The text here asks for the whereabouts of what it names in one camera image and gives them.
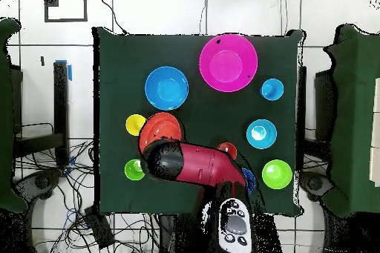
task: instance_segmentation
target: blue bowl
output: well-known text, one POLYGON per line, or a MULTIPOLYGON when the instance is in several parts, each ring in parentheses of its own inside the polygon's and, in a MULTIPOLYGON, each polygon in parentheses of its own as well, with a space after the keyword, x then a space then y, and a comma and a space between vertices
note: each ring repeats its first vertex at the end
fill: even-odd
POLYGON ((180 107, 189 93, 189 84, 183 73, 169 66, 151 72, 145 82, 145 95, 156 108, 164 111, 180 107))
POLYGON ((246 181, 246 189, 248 191, 248 194, 251 194, 256 188, 255 175, 250 170, 245 168, 242 168, 241 171, 243 172, 244 179, 246 181))
POLYGON ((268 79, 261 86, 260 94, 268 100, 277 100, 284 93, 284 84, 278 79, 268 79))
POLYGON ((252 122, 246 129, 246 138, 254 148, 265 149, 275 142, 277 130, 270 121, 259 119, 252 122))

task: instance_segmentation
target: green bowl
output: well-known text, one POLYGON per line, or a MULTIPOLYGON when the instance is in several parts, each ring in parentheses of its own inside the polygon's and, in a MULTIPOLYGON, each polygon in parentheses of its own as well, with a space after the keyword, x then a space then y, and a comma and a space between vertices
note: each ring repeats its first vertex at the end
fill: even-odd
POLYGON ((129 160, 124 167, 124 172, 127 178, 133 181, 141 180, 145 176, 140 160, 129 160))
POLYGON ((264 183, 275 190, 285 188, 293 178, 292 169, 282 160, 271 160, 265 164, 262 175, 264 183))

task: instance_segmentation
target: dark green tablecloth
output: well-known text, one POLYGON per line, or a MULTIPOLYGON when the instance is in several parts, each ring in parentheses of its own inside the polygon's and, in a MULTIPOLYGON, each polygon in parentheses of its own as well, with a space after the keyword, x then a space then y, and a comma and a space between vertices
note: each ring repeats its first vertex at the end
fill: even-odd
MULTIPOLYGON (((124 165, 139 156, 137 137, 125 129, 131 114, 146 118, 159 112, 146 99, 144 85, 155 68, 169 65, 181 70, 189 82, 184 104, 170 111, 186 130, 188 142, 217 147, 232 142, 247 158, 263 193, 269 213, 295 216, 293 181, 282 190, 263 183, 261 170, 273 159, 295 167, 295 92, 297 48, 302 32, 289 37, 247 36, 258 53, 258 71, 252 82, 234 93, 221 93, 202 79, 200 52, 213 36, 118 36, 98 27, 100 78, 100 209, 116 212, 181 213, 196 206, 201 187, 185 183, 134 182, 125 177, 124 165), (285 88, 277 102, 262 98, 259 89, 268 78, 280 79, 285 88), (246 141, 246 129, 256 119, 268 119, 278 131, 275 144, 258 150, 246 141)), ((236 162, 247 167, 240 156, 236 162)))
POLYGON ((337 37, 336 43, 326 48, 331 53, 332 77, 338 89, 330 172, 336 187, 323 201, 339 217, 357 211, 380 213, 380 188, 369 178, 380 36, 345 25, 338 28, 337 37))

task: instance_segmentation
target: bowl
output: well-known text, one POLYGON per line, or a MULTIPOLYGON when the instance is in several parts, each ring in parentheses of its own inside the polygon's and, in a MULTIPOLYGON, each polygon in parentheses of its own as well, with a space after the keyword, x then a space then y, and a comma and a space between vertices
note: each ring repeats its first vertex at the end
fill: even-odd
POLYGON ((255 175, 248 169, 242 168, 241 172, 243 172, 244 179, 246 181, 246 189, 248 194, 251 194, 253 190, 256 188, 256 178, 255 175))
POLYGON ((202 49, 199 69, 205 82, 215 90, 239 91, 252 81, 258 69, 258 55, 247 38, 219 35, 202 49))
POLYGON ((280 99, 283 93, 284 93, 284 85, 278 79, 266 80, 260 89, 261 96, 271 101, 280 99))
POLYGON ((229 154, 229 156, 232 157, 233 160, 236 160, 236 157, 238 155, 238 150, 233 144, 229 142, 225 142, 225 143, 220 144, 217 147, 217 149, 219 149, 220 151, 225 151, 226 153, 229 154))
POLYGON ((145 95, 157 109, 170 111, 180 107, 189 93, 185 75, 178 69, 164 66, 151 72, 145 82, 145 95))
POLYGON ((141 128, 144 126, 146 118, 140 116, 139 114, 132 114, 125 121, 125 127, 129 134, 138 136, 141 128))
POLYGON ((124 173, 129 180, 141 180, 145 174, 141 169, 140 160, 129 160, 124 167, 124 173))
POLYGON ((159 112, 151 116, 142 127, 138 139, 140 153, 156 139, 167 137, 168 139, 182 139, 180 123, 172 114, 159 112))
POLYGON ((275 190, 285 188, 292 181, 290 166, 282 160, 271 160, 265 164, 262 172, 264 183, 275 190))
POLYGON ((246 138, 254 148, 269 148, 277 138, 277 130, 275 125, 270 121, 258 119, 247 128, 246 138))

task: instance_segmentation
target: small red bowl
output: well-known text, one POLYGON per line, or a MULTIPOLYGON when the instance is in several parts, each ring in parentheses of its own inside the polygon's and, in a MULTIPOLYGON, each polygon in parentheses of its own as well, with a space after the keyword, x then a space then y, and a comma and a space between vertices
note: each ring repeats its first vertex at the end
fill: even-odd
POLYGON ((236 156, 238 155, 238 150, 233 144, 229 142, 225 142, 225 143, 220 144, 217 147, 217 149, 219 149, 220 151, 225 151, 226 153, 229 154, 229 156, 232 157, 233 160, 236 160, 236 156))
POLYGON ((139 134, 139 149, 140 153, 151 142, 156 139, 182 139, 180 123, 172 114, 167 112, 159 112, 146 120, 139 134))

